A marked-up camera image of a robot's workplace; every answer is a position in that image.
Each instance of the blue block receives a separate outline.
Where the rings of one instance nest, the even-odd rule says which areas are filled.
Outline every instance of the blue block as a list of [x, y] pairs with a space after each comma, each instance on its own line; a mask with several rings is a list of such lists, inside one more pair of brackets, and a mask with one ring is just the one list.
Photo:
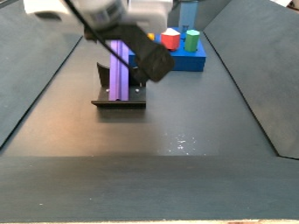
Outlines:
[[[155, 36], [155, 41], [161, 43], [161, 35]], [[185, 46], [185, 42], [182, 39], [179, 49], [175, 52], [170, 52], [175, 61], [175, 66], [173, 70], [187, 71], [187, 72], [202, 72], [205, 68], [205, 63], [206, 63], [206, 57], [207, 57], [202, 42], [199, 41], [197, 52], [186, 52], [183, 50], [183, 46]], [[137, 57], [135, 54], [130, 51], [128, 64], [132, 67], [137, 67], [135, 57]]]

